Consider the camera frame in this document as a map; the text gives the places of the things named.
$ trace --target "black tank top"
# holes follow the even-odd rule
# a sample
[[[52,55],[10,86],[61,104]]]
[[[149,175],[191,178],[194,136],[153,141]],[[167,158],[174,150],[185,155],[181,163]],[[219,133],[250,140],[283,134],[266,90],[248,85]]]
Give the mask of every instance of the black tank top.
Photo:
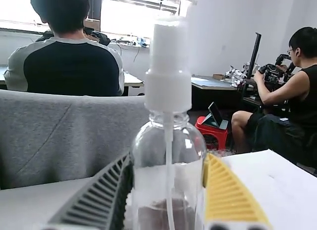
[[[310,90],[303,101],[299,97],[289,101],[291,111],[289,118],[305,131],[317,132],[317,65],[302,69],[302,71],[309,78]]]

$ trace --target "man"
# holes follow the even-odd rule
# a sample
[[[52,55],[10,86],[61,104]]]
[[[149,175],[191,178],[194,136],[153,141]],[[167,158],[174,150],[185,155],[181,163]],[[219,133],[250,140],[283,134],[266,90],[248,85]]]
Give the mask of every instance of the man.
[[[31,0],[54,37],[17,49],[4,74],[8,90],[75,96],[119,96],[120,55],[84,35],[89,0]]]
[[[257,149],[254,145],[258,144],[259,140],[262,140],[264,148],[271,148],[274,151],[276,151],[274,148],[279,149],[279,146],[284,145],[285,152],[288,152],[287,144],[290,144],[291,149],[294,147],[301,149],[305,146],[304,140],[317,131],[317,29],[305,27],[298,30],[289,41],[288,53],[294,65],[301,70],[285,85],[270,92],[264,85],[264,75],[258,71],[254,80],[264,105],[270,106],[289,100],[290,113],[284,117],[276,117],[245,111],[236,112],[232,117],[232,133],[239,153],[248,152],[250,145],[253,150]],[[286,130],[286,135],[289,134],[289,137],[285,140],[277,140],[276,137],[284,135],[278,133],[282,130]],[[290,158],[294,162],[295,159],[300,159],[295,151]]]

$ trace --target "white sheet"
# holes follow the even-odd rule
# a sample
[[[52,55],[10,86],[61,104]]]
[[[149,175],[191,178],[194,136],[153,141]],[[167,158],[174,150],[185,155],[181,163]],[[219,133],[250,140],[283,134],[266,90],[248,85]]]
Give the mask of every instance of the white sheet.
[[[317,229],[317,178],[268,150],[224,158],[275,230]]]

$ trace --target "black and gray shirt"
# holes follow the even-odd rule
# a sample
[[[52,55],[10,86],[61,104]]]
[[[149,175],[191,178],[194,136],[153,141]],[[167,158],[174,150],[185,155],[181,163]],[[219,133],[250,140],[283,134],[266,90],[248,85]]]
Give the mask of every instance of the black and gray shirt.
[[[122,59],[89,39],[52,37],[17,49],[4,74],[8,90],[75,96],[119,96]]]

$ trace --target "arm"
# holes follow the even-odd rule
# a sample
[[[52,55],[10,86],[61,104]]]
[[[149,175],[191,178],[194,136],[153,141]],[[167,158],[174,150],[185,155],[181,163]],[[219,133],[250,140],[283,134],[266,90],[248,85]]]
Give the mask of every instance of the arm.
[[[118,95],[121,96],[124,92],[124,73],[123,73],[123,62],[120,54],[114,50],[111,49],[111,54],[114,56],[118,67],[119,67],[119,90],[118,90]]]
[[[5,84],[8,90],[27,92],[28,83],[24,75],[25,60],[24,48],[18,48],[8,60],[8,68],[4,73]]]
[[[285,85],[281,88],[270,92],[263,80],[263,76],[258,71],[255,75],[255,81],[258,86],[259,96],[264,105],[275,105],[280,104],[286,100],[289,100],[294,97],[298,97],[307,91],[310,88],[310,82],[307,74],[303,71],[299,71],[295,74]]]

